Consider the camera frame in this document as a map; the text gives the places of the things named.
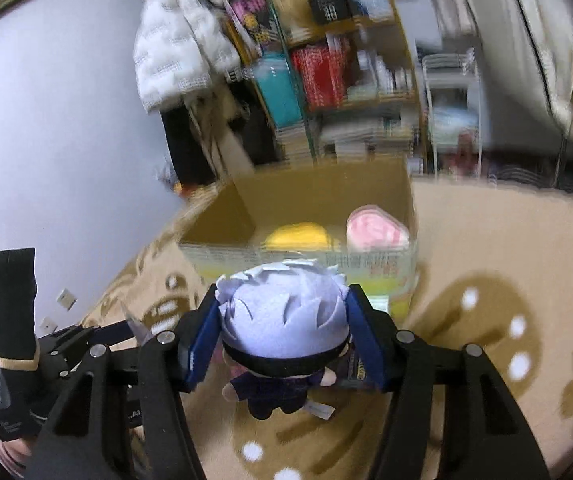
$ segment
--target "plush doll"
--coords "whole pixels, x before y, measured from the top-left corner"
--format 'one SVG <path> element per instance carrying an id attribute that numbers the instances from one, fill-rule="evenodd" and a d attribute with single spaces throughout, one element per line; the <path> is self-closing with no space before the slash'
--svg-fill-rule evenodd
<path id="1" fill-rule="evenodd" d="M 330 386 L 326 365 L 347 350 L 348 288 L 337 267 L 316 260 L 264 264 L 217 280 L 224 359 L 246 372 L 222 390 L 247 400 L 249 412 L 267 419 L 276 408 L 294 413 L 307 391 Z"/>

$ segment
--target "cardboard box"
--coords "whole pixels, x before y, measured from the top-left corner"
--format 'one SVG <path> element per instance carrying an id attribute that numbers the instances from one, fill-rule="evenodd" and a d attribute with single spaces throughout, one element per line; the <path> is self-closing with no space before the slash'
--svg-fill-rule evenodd
<path id="1" fill-rule="evenodd" d="M 409 248 L 357 253 L 346 248 L 346 222 L 358 207 L 377 205 L 411 234 Z M 339 251 L 265 251 L 276 228 L 300 222 L 323 226 Z M 359 283 L 374 307 L 404 317 L 415 288 L 417 224 L 404 157 L 311 168 L 258 172 L 228 184 L 180 240 L 180 249 L 212 283 L 266 262 L 316 258 L 339 266 L 347 283 Z"/>

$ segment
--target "patterned rug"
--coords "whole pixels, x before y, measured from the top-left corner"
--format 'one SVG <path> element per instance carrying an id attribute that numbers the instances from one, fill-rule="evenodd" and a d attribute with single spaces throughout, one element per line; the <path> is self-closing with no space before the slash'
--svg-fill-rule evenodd
<path id="1" fill-rule="evenodd" d="M 156 331 L 195 308 L 206 291 L 177 247 L 183 231 L 216 196 L 191 206 L 132 260 L 84 320 L 122 319 L 120 302 Z M 537 437 L 548 465 L 573 459 L 573 197 L 528 188 L 414 182 L 421 274 L 404 322 L 432 344 L 482 345 L 502 373 Z M 183 396 L 186 417 L 208 478 L 359 480 L 373 460 L 388 396 L 317 390 L 336 412 L 252 418 L 245 403 L 221 395 L 226 367 L 212 365 L 198 390 Z M 443 391 L 423 478 L 436 476 Z"/>

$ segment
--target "metal bolt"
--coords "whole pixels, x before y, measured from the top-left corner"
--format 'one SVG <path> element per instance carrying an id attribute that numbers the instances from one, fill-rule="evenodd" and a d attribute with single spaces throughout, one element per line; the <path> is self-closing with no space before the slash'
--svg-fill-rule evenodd
<path id="1" fill-rule="evenodd" d="M 413 343 L 415 336 L 413 335 L 413 332 L 409 332 L 408 330 L 400 330 L 400 332 L 395 335 L 395 338 L 400 343 L 409 344 Z"/>
<path id="2" fill-rule="evenodd" d="M 465 351 L 472 357 L 480 357 L 483 354 L 483 350 L 474 344 L 467 345 Z"/>
<path id="3" fill-rule="evenodd" d="M 169 343 L 173 343 L 175 341 L 175 334 L 169 330 L 165 332 L 160 332 L 158 334 L 158 341 L 163 345 L 168 345 Z"/>
<path id="4" fill-rule="evenodd" d="M 106 347 L 104 345 L 93 345 L 90 348 L 91 357 L 102 357 L 106 353 Z"/>

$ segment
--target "blue gripper pad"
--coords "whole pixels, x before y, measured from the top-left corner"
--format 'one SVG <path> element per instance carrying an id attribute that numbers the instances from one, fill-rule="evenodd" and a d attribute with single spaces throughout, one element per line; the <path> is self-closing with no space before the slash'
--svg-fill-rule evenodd
<path id="1" fill-rule="evenodd" d="M 392 389 L 393 381 L 404 373 L 403 363 L 395 358 L 393 319 L 375 310 L 359 285 L 349 285 L 345 300 L 347 320 L 360 360 L 369 377 L 382 392 Z"/>
<path id="2" fill-rule="evenodd" d="M 180 318 L 174 332 L 179 338 L 178 362 L 186 389 L 192 392 L 204 381 L 215 345 L 220 337 L 219 303 L 211 285 L 197 310 Z"/>

